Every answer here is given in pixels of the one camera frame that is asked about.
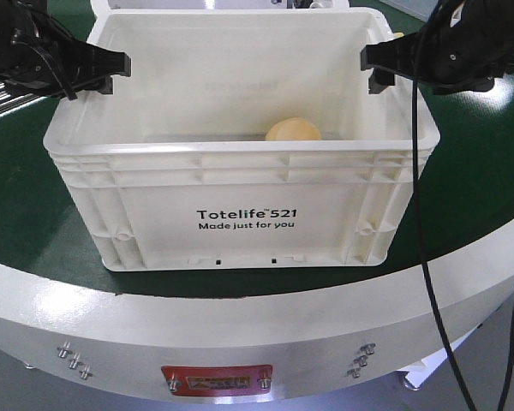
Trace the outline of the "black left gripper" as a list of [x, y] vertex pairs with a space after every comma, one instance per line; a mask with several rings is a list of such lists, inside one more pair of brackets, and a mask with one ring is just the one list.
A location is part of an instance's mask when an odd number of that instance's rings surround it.
[[71, 36], [48, 13], [46, 1], [0, 1], [0, 82], [13, 96], [74, 98], [78, 92], [113, 93], [106, 75], [131, 75], [131, 59], [82, 42], [69, 42], [70, 67], [76, 77], [102, 77], [73, 86], [63, 65], [60, 42]]

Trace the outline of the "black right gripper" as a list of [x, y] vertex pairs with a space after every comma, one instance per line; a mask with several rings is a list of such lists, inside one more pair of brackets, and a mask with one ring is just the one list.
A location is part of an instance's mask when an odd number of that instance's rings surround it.
[[395, 74], [430, 77], [438, 95], [487, 92], [514, 70], [513, 55], [514, 1], [464, 1], [430, 37], [416, 32], [364, 46], [360, 69], [381, 69], [368, 78], [369, 94], [394, 86]]

